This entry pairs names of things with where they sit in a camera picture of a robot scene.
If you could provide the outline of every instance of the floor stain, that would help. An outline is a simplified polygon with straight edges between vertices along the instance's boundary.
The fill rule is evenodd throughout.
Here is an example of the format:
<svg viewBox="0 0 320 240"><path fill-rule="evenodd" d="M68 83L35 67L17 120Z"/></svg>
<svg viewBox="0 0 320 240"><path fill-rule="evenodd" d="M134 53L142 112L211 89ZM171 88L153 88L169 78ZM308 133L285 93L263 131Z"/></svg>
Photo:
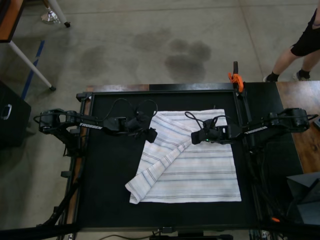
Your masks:
<svg viewBox="0 0 320 240"><path fill-rule="evenodd" d="M165 66L176 82L199 82L205 79L206 70L202 62L187 54L169 56Z"/></svg>
<svg viewBox="0 0 320 240"><path fill-rule="evenodd" d="M143 51L155 51L161 48L172 37L170 29L163 28L159 31L149 31L138 34L133 38L132 47Z"/></svg>
<svg viewBox="0 0 320 240"><path fill-rule="evenodd" d="M169 76L177 83L198 83L205 79L204 63L211 58L211 48L201 41L189 44L185 40L175 39L169 43L173 52L164 61Z"/></svg>
<svg viewBox="0 0 320 240"><path fill-rule="evenodd" d="M169 47L173 52L183 53L188 50L189 43L186 40L175 39L170 42Z"/></svg>

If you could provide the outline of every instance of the table leg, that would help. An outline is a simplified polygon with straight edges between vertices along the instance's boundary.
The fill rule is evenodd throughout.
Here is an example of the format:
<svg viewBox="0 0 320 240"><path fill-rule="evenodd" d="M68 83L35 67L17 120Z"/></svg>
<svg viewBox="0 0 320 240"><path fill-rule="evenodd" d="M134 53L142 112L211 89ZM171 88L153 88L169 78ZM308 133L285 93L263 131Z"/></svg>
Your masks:
<svg viewBox="0 0 320 240"><path fill-rule="evenodd" d="M56 88L51 85L51 83L42 75L42 73L33 65L33 63L27 58L27 56L14 44L13 41L10 41L9 46L15 51L16 54L31 68L31 70L38 75L38 77L50 88L51 91L55 91Z"/></svg>
<svg viewBox="0 0 320 240"><path fill-rule="evenodd" d="M70 22L67 21L64 13L62 12L59 4L57 3L57 0L48 0L50 6L53 8L55 14L58 16L60 22L64 23L64 25L69 28L70 27Z"/></svg>

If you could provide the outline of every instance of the sneaker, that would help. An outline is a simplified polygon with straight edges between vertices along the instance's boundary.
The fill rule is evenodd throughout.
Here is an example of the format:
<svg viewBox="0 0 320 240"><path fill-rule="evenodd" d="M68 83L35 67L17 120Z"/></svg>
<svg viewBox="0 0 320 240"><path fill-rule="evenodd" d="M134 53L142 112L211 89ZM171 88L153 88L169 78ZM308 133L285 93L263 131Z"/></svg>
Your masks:
<svg viewBox="0 0 320 240"><path fill-rule="evenodd" d="M262 82L264 82L264 83L273 83L273 81L269 81L267 78L268 78L268 76L265 76L265 77L262 79Z"/></svg>
<svg viewBox="0 0 320 240"><path fill-rule="evenodd" d="M305 77L301 77L299 75L299 72L296 72L293 74L292 78L295 80L295 81L311 81L310 80L310 77L309 78L305 78Z"/></svg>

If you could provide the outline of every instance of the white towel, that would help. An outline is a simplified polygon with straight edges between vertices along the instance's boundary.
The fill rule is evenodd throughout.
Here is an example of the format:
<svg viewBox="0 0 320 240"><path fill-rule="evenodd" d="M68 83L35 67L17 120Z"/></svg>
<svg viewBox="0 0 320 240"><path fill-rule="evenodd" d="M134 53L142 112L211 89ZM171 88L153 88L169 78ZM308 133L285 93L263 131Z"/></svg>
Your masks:
<svg viewBox="0 0 320 240"><path fill-rule="evenodd" d="M225 115L223 109L190 111L197 119ZM217 126L226 125L220 117ZM158 135L145 141L136 176L125 187L130 203L240 202L236 168L230 144L191 143L191 133L200 130L184 111L162 111L150 127Z"/></svg>

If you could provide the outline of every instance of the cable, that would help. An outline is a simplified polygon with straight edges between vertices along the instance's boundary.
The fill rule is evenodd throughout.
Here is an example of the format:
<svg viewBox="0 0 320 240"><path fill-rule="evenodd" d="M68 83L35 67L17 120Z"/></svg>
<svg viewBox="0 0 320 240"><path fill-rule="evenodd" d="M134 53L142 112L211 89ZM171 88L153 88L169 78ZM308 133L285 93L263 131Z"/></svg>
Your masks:
<svg viewBox="0 0 320 240"><path fill-rule="evenodd" d="M189 112L189 111L186 111L186 112L184 113L184 115L185 115L188 119L195 120L196 123L199 125L200 129L203 129L203 127L200 125L199 122L204 123L204 121L202 121L202 120L200 120L200 119L197 119L196 116L193 115L193 114L192 114L191 112Z"/></svg>
<svg viewBox="0 0 320 240"><path fill-rule="evenodd" d="M152 235L144 236L144 237L138 237L138 238L132 238L132 237L126 237L126 236L120 236L120 235L113 234L113 235L104 236L102 238L99 238L99 240L107 239L107 238L110 238L110 237L118 237L118 238L127 239L127 240L142 240L142 239L148 239L148 238L150 238L152 236L155 236L156 234L159 234L160 231L157 231L155 233L152 232L152 233L153 233Z"/></svg>
<svg viewBox="0 0 320 240"><path fill-rule="evenodd" d="M97 121L97 122L103 122L104 120L106 120L107 117L109 117L110 113L111 113L112 110L114 109L115 104L116 104L118 101L125 101L125 102L127 102L127 103L130 105L130 107L131 107L131 109L132 109L132 112L133 112L133 113L135 112L134 107L132 106L132 104L131 104L127 99L125 99L125 98L118 98L118 99L116 99L116 100L112 103L109 112L104 116L104 118L103 118L102 120Z"/></svg>
<svg viewBox="0 0 320 240"><path fill-rule="evenodd" d="M140 102L139 105L136 107L135 111L137 112L138 109L141 107L141 105L143 105L143 104L146 103L146 102L151 102L151 103L153 103L153 104L155 105L155 112L154 112L154 114L152 115L152 117L154 117L154 116L157 114L157 112L158 112L158 105L157 105L157 103L156 103L155 101L153 101L153 100L151 100L151 99L143 100L142 102Z"/></svg>
<svg viewBox="0 0 320 240"><path fill-rule="evenodd" d="M233 124L237 125L237 124L235 123L235 121L234 121L231 117L229 117L229 116L227 116L227 115L219 115L219 116L215 116L215 117L213 118L213 120L212 120L212 122L211 122L211 124L210 124L210 127L209 127L210 129L213 128L214 126L216 126L216 123L218 122L218 119L219 119L219 118L229 119L229 120L232 121Z"/></svg>

